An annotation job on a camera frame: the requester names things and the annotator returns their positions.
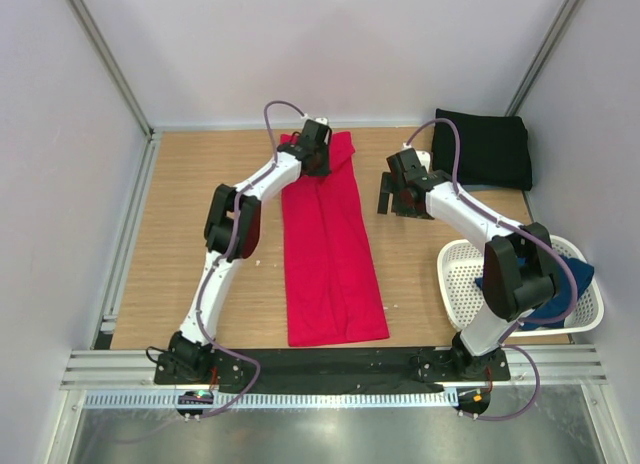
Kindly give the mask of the red t shirt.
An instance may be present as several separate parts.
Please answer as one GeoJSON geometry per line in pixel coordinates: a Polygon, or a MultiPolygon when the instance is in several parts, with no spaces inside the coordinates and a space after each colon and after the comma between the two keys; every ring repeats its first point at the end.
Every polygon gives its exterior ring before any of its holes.
{"type": "Polygon", "coordinates": [[[329,146],[330,173],[281,193],[291,347],[383,340],[390,331],[362,215],[352,135],[329,146]]]}

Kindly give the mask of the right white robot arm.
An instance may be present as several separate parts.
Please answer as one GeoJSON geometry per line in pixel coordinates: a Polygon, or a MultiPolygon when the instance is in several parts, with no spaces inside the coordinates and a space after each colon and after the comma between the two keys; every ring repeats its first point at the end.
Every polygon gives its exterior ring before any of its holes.
{"type": "Polygon", "coordinates": [[[417,151],[406,148],[386,159],[378,212],[441,220],[482,255],[484,303],[452,340],[450,364],[460,378],[483,373],[519,323],[561,291],[562,258],[548,230],[499,216],[444,171],[429,172],[417,151]]]}

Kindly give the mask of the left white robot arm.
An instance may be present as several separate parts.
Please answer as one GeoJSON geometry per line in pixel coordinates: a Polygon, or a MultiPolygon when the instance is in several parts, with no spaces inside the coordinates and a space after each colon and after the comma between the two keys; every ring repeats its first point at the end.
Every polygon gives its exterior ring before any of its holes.
{"type": "Polygon", "coordinates": [[[253,175],[215,189],[204,226],[202,276],[183,323],[158,357],[158,383],[198,384],[213,375],[220,314],[241,264],[258,245],[263,204],[302,177],[328,176],[331,137],[327,119],[307,118],[253,175]]]}

